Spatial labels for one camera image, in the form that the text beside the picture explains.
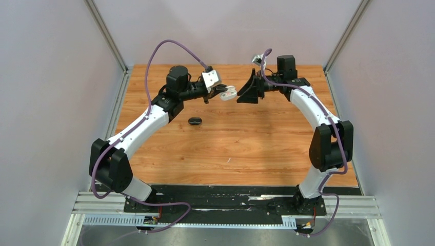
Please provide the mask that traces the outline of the white earbud charging case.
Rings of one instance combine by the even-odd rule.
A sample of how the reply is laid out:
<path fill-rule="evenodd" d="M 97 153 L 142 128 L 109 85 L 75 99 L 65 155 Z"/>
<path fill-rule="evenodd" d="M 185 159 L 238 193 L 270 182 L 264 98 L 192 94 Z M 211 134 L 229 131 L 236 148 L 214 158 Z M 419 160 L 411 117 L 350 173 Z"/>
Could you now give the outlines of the white earbud charging case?
<path fill-rule="evenodd" d="M 237 92 L 235 86 L 227 86 L 226 87 L 226 91 L 225 92 L 221 92 L 219 94 L 219 98 L 222 101 L 228 101 L 228 100 L 236 98 L 237 94 L 238 94 L 238 92 Z"/>

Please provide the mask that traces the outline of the black earbud charging case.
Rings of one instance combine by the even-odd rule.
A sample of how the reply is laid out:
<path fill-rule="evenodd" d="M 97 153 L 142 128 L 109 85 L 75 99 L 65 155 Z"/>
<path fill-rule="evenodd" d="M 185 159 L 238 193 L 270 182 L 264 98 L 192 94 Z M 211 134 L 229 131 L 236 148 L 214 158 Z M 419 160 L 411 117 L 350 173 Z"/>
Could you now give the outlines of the black earbud charging case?
<path fill-rule="evenodd" d="M 192 126 L 199 126 L 202 122 L 203 120 L 200 117 L 191 117 L 188 119 L 188 123 Z"/>

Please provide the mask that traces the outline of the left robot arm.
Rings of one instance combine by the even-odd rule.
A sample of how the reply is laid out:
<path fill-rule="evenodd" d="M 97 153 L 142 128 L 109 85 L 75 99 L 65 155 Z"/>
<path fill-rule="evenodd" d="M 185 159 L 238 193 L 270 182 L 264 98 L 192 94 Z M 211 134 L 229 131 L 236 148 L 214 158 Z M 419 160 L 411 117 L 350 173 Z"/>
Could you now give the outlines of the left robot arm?
<path fill-rule="evenodd" d="M 153 211 L 157 198 L 152 187 L 134 177 L 130 159 L 157 130 L 173 121 L 183 110 L 184 102 L 202 98 L 204 103 L 218 97 L 221 100 L 236 96 L 234 86 L 222 83 L 219 73 L 206 68 L 196 81 L 185 66 L 173 66 L 166 76 L 166 83 L 149 107 L 124 130 L 108 140 L 98 138 L 91 146 L 89 175 L 108 188 L 108 192 L 132 197 L 145 212 Z"/>

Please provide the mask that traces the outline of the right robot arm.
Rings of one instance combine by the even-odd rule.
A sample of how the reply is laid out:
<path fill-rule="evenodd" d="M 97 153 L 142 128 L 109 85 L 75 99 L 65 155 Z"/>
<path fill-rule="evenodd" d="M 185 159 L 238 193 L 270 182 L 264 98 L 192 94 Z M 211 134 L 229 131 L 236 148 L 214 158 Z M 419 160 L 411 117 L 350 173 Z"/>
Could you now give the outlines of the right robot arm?
<path fill-rule="evenodd" d="M 280 212 L 290 210 L 299 214 L 313 214 L 322 202 L 322 191 L 334 174 L 344 175 L 353 155 L 353 125 L 331 113 L 304 77 L 298 77 L 292 55 L 277 57 L 277 70 L 266 75 L 265 55 L 255 55 L 253 69 L 246 84 L 238 91 L 237 103 L 258 104 L 266 92 L 278 91 L 306 118 L 313 130 L 309 147 L 311 168 L 296 187 L 291 198 L 275 203 Z"/>

